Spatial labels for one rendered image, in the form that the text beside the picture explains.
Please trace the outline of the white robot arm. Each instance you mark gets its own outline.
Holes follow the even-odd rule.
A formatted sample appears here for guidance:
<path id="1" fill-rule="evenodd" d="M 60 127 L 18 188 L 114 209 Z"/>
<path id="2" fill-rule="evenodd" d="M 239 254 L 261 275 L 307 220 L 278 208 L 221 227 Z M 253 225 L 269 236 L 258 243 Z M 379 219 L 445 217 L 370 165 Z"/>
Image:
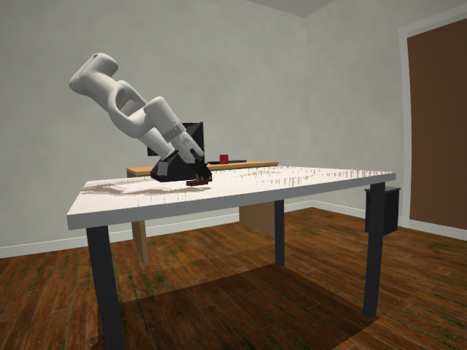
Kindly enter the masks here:
<path id="1" fill-rule="evenodd" d="M 117 70 L 118 64 L 113 58 L 96 53 L 71 78 L 69 87 L 92 98 L 109 113 L 118 129 L 161 156 L 158 175 L 167 176 L 167 160 L 179 152 L 167 142 L 185 127 L 163 97 L 158 96 L 147 103 L 127 82 L 114 81 L 111 76 Z M 166 156 L 169 157 L 164 160 Z"/>

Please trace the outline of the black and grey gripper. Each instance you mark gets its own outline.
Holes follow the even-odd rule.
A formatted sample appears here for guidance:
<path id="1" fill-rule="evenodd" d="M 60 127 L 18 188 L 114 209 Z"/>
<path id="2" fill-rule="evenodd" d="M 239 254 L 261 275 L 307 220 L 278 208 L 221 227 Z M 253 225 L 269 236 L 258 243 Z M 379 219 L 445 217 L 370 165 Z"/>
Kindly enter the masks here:
<path id="1" fill-rule="evenodd" d="M 185 163 L 189 163 L 191 165 L 200 179 L 201 175 L 205 180 L 207 180 L 212 175 L 212 172 L 208 169 L 204 163 L 204 160 L 201 158 L 201 156 L 204 156 L 204 153 L 197 145 L 197 143 L 195 143 L 190 135 L 186 132 L 186 129 L 178 136 L 168 141 L 167 144 L 169 142 L 171 142 L 175 150 L 179 150 L 178 155 L 184 160 Z"/>

